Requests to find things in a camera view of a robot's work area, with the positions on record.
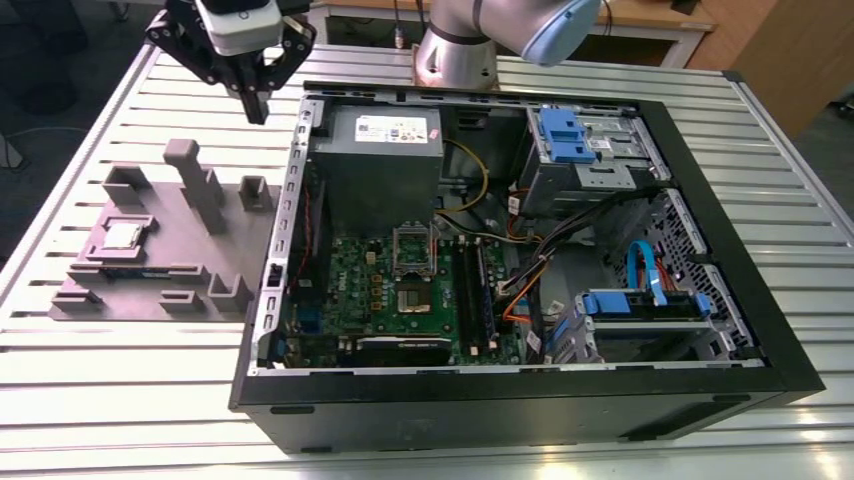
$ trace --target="yellow cable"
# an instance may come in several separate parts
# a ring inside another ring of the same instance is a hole
[[[454,145],[456,148],[459,148],[463,152],[466,152],[466,154],[472,158],[472,160],[478,162],[478,167],[480,167],[480,172],[483,173],[483,186],[480,187],[480,193],[478,194],[475,199],[471,202],[466,203],[464,205],[460,205],[459,207],[454,207],[454,208],[443,208],[442,210],[439,210],[439,213],[448,214],[448,213],[464,212],[471,207],[474,207],[480,200],[483,200],[483,197],[486,197],[487,189],[490,188],[490,170],[486,168],[486,163],[483,163],[483,160],[480,160],[480,157],[475,154],[475,152],[471,151],[471,149],[466,145],[459,143],[456,140],[451,140],[448,138],[446,138],[444,141],[451,145]]]

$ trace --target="black cable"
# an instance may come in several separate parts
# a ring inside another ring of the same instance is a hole
[[[418,5],[418,17],[422,21],[422,35],[427,35],[427,22],[424,22],[424,1],[415,0],[415,5]]]
[[[398,0],[395,0],[395,25],[400,26],[400,7],[398,6]]]
[[[646,187],[640,190],[635,190],[631,192],[620,192],[612,194],[610,197],[604,198],[596,204],[580,211],[570,218],[563,220],[555,229],[551,231],[546,238],[540,242],[534,251],[534,255],[528,258],[528,263],[522,265],[519,268],[519,272],[516,275],[512,275],[504,284],[504,290],[512,288],[512,286],[519,283],[520,280],[534,275],[536,272],[544,268],[546,263],[548,262],[550,257],[554,255],[558,246],[566,240],[568,240],[572,235],[587,228],[595,221],[599,219],[615,206],[619,204],[638,200],[640,198],[647,198],[660,192],[659,187]]]
[[[352,23],[356,23],[359,25],[369,25],[371,23],[373,23],[373,20],[376,20],[375,18],[365,18],[364,21],[359,21],[355,18],[348,18],[348,21],[351,21]]]
[[[540,281],[536,280],[536,283],[527,293],[528,312],[531,317],[531,332],[534,332],[534,335],[536,335],[536,338],[539,339],[539,351],[534,350],[534,348],[527,349],[524,359],[528,365],[542,365],[546,358],[546,322],[543,320],[539,286]]]
[[[603,0],[604,1],[604,9],[607,10],[607,19],[604,21],[604,36],[610,37],[611,36],[611,30],[614,28],[614,12],[611,11],[611,4],[608,3],[608,0]]]

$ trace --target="metal workbench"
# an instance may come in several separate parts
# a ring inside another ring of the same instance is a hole
[[[149,179],[177,180],[163,146],[169,138],[195,138],[220,182],[251,174],[280,183],[301,82],[408,84],[410,54],[317,46],[259,127],[220,86],[196,81],[145,46],[0,275],[0,472],[136,478],[133,472],[165,469],[171,476],[157,478],[205,479],[853,477],[851,222],[751,93],[714,72],[602,64],[546,70],[511,58],[499,70],[504,90],[664,102],[827,391],[675,442],[287,457],[225,408],[243,325],[59,323],[47,316],[49,301],[107,200],[99,183],[112,165],[137,164]]]

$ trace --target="green motherboard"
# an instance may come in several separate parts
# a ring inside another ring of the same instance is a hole
[[[471,239],[423,241],[389,237],[364,239],[336,237],[332,242],[328,295],[321,308],[296,306],[296,318],[315,321],[311,335],[303,335],[303,366],[336,367],[335,338],[356,336],[439,337],[452,342],[451,365],[495,365],[519,363],[519,340],[511,330],[495,334],[491,348],[472,349],[460,341],[455,288],[454,249],[460,245],[478,248],[486,266],[484,282],[494,287],[506,278],[504,255],[498,242]],[[434,259],[432,275],[400,274],[395,266],[423,264]]]

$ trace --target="floor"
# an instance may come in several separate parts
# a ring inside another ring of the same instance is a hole
[[[64,59],[79,90],[79,101],[65,112],[52,116],[23,113],[0,92],[0,131],[13,134],[36,127],[73,127],[88,129],[112,94],[143,41],[143,32],[156,13],[156,7],[133,5],[125,23],[115,23],[107,4],[76,0],[77,13],[89,34],[89,48]],[[0,23],[8,21],[0,8]],[[347,43],[373,46],[393,44],[393,32],[372,26],[380,32],[364,34],[361,25],[339,22],[329,25]],[[415,34],[416,26],[407,26]],[[43,130],[12,139],[12,144],[29,161],[17,173],[0,169],[0,266],[24,234],[53,184],[77,149],[83,133],[72,130]],[[854,120],[843,120],[827,109],[795,144],[825,181],[839,203],[854,215]]]

